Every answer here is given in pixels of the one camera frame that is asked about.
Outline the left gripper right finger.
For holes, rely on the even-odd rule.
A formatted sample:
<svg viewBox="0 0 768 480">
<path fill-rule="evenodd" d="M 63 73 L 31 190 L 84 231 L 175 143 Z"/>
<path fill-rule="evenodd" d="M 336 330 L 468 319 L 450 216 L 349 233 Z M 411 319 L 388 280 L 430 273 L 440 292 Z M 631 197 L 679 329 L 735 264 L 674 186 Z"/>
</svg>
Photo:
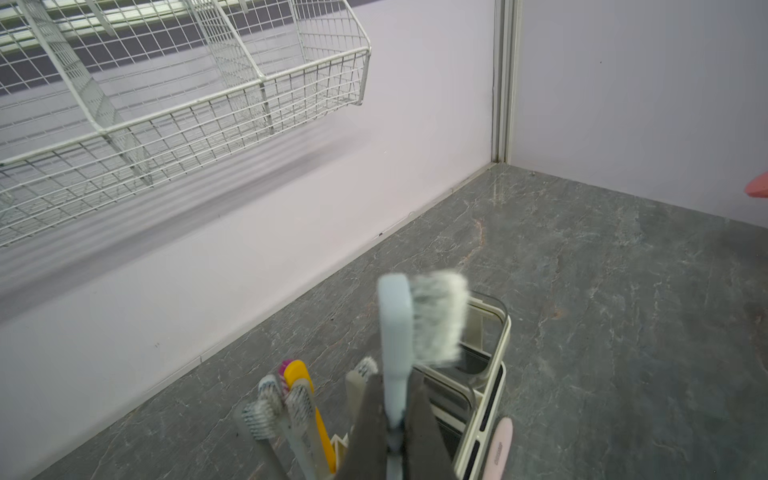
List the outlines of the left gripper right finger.
<svg viewBox="0 0 768 480">
<path fill-rule="evenodd" d="M 404 478 L 456 480 L 452 459 L 422 383 L 409 386 L 404 421 Z"/>
</svg>

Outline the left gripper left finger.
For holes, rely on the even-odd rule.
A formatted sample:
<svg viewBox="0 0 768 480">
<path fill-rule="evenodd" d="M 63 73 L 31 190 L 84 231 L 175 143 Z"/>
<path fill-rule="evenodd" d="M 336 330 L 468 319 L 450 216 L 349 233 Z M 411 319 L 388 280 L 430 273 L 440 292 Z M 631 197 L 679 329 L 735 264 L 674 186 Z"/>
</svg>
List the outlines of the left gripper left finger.
<svg viewBox="0 0 768 480">
<path fill-rule="evenodd" d="M 385 479 L 387 433 L 383 380 L 377 373 L 367 380 L 357 422 L 349 436 L 348 450 L 335 479 Z"/>
</svg>

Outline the pink toothbrush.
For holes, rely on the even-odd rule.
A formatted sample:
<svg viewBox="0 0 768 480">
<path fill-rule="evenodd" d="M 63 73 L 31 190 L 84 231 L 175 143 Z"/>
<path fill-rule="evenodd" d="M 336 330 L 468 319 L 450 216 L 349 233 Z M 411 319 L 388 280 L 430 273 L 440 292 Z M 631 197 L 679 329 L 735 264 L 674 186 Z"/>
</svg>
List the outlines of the pink toothbrush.
<svg viewBox="0 0 768 480">
<path fill-rule="evenodd" d="M 501 480 L 514 434 L 510 417 L 501 418 L 496 426 L 483 468 L 482 480 Z"/>
</svg>

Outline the light blue toothbrush vertical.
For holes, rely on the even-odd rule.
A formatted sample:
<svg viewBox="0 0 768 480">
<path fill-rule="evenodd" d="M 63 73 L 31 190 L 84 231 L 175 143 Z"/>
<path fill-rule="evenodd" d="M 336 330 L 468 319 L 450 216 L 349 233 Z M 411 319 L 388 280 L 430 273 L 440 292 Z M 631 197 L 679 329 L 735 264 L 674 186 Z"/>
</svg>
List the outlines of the light blue toothbrush vertical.
<svg viewBox="0 0 768 480">
<path fill-rule="evenodd" d="M 258 400 L 269 412 L 272 429 L 288 442 L 304 477 L 315 479 L 314 463 L 303 438 L 306 423 L 292 419 L 284 404 L 281 384 L 273 374 L 268 374 L 259 381 Z"/>
</svg>

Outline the grey-green toothbrush vertical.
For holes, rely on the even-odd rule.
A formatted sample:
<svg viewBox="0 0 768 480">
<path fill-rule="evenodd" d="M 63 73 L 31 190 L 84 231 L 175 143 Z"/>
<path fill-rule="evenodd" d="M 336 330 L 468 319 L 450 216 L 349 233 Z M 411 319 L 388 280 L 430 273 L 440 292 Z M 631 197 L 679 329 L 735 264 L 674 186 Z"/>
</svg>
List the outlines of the grey-green toothbrush vertical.
<svg viewBox="0 0 768 480">
<path fill-rule="evenodd" d="M 243 401 L 235 407 L 234 419 L 241 433 L 255 443 L 271 479 L 288 479 L 271 440 L 278 435 L 277 413 L 268 401 Z"/>
</svg>

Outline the yellow toothbrush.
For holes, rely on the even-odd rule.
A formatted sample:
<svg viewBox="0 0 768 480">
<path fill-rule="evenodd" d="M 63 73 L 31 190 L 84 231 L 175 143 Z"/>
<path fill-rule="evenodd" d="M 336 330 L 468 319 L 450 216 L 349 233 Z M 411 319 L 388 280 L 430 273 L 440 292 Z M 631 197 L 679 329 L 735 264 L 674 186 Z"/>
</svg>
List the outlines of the yellow toothbrush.
<svg viewBox="0 0 768 480">
<path fill-rule="evenodd" d="M 314 401 L 314 385 L 308 368 L 301 360 L 285 360 L 281 364 L 279 374 L 292 422 L 304 428 L 309 440 L 315 468 L 314 477 L 327 479 L 336 472 L 336 453 Z"/>
</svg>

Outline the light blue toothbrush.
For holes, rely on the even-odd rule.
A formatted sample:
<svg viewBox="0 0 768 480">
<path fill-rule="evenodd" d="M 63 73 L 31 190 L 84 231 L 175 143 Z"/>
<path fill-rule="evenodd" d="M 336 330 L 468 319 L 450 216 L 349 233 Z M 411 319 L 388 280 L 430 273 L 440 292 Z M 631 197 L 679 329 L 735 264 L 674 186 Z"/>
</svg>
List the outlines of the light blue toothbrush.
<svg viewBox="0 0 768 480">
<path fill-rule="evenodd" d="M 389 273 L 378 279 L 379 330 L 387 418 L 386 477 L 404 477 L 408 386 L 415 366 L 458 360 L 468 316 L 469 286 L 462 274 L 439 270 L 409 277 Z"/>
</svg>

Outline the cream toothbrush holder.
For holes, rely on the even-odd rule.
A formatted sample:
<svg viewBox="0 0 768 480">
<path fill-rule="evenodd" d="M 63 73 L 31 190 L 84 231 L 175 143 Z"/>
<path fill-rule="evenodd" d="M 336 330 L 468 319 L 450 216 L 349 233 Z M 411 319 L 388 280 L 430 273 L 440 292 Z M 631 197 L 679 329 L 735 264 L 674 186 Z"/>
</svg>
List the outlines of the cream toothbrush holder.
<svg viewBox="0 0 768 480">
<path fill-rule="evenodd" d="M 501 300 L 473 291 L 459 360 L 447 367 L 413 371 L 412 383 L 422 383 L 427 391 L 457 479 L 482 477 L 489 443 L 500 420 L 497 411 L 506 380 L 503 357 L 511 326 Z M 337 467 L 348 450 L 349 436 L 334 441 Z"/>
</svg>

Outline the pink watering can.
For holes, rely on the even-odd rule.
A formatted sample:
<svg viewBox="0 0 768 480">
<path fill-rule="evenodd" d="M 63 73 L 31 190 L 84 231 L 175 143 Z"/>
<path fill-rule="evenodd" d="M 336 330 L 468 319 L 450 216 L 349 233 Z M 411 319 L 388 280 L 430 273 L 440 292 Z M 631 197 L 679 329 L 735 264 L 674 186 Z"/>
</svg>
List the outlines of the pink watering can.
<svg viewBox="0 0 768 480">
<path fill-rule="evenodd" d="M 744 193 L 752 198 L 768 198 L 768 172 L 751 180 L 744 188 Z"/>
</svg>

